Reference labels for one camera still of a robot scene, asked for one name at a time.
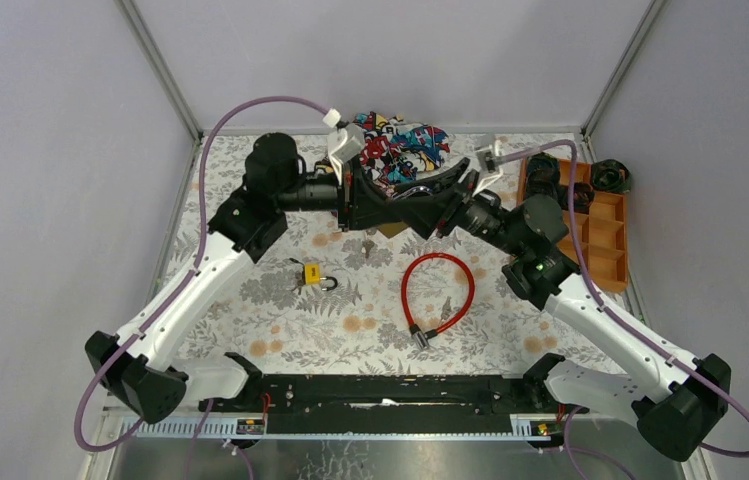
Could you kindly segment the silver padlock key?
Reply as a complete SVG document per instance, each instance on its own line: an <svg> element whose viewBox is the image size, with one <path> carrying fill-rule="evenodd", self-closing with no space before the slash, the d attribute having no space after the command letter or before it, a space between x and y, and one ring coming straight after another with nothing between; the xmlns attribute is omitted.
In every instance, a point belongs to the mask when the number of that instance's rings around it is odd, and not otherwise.
<svg viewBox="0 0 749 480"><path fill-rule="evenodd" d="M362 254L365 260L368 260L371 256L372 250L376 247L373 240L366 239L362 242Z"/></svg>

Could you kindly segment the red cable lock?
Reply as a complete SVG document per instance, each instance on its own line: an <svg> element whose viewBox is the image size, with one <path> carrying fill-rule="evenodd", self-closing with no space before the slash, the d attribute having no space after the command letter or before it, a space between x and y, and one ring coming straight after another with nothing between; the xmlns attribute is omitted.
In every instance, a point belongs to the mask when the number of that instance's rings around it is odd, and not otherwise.
<svg viewBox="0 0 749 480"><path fill-rule="evenodd" d="M410 342L420 351L466 319L477 295L477 280L470 263L451 253L432 252L410 261L398 285L399 310ZM440 310L452 298L450 319Z"/></svg>

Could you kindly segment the brass padlock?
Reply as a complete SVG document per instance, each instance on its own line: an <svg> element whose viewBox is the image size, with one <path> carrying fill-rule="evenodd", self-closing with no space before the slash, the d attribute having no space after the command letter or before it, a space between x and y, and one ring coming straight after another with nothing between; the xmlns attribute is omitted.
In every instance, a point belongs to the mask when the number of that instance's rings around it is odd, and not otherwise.
<svg viewBox="0 0 749 480"><path fill-rule="evenodd" d="M385 238L391 239L408 228L409 226L405 222L391 222L379 225L377 231Z"/></svg>

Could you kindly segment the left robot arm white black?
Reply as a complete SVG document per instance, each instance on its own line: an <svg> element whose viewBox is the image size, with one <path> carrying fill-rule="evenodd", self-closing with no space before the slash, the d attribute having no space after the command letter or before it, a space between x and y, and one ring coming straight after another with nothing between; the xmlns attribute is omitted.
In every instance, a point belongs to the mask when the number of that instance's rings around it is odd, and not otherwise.
<svg viewBox="0 0 749 480"><path fill-rule="evenodd" d="M294 139L259 137L246 157L242 184L203 226L191 264L115 334L94 333L85 350L95 378L140 420L156 424L181 403L223 398L246 411L259 401L257 369L236 354L179 361L187 334L216 301L286 232L286 211L347 213L365 148L362 129L327 136L329 174L306 169Z"/></svg>

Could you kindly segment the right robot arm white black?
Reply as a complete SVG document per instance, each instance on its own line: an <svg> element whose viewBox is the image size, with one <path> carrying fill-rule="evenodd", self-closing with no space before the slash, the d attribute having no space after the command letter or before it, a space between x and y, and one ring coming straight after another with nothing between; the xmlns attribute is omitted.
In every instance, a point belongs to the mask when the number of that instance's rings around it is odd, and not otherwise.
<svg viewBox="0 0 749 480"><path fill-rule="evenodd" d="M729 408L731 367L714 353L673 344L608 299L584 264L558 248L571 225L555 194L534 194L507 210L476 176L401 185L388 203L420 234L461 228L513 255L502 269L513 293L576 329L623 370L612 375L546 355L523 386L527 405L547 412L560 402L612 416L679 462L705 447Z"/></svg>

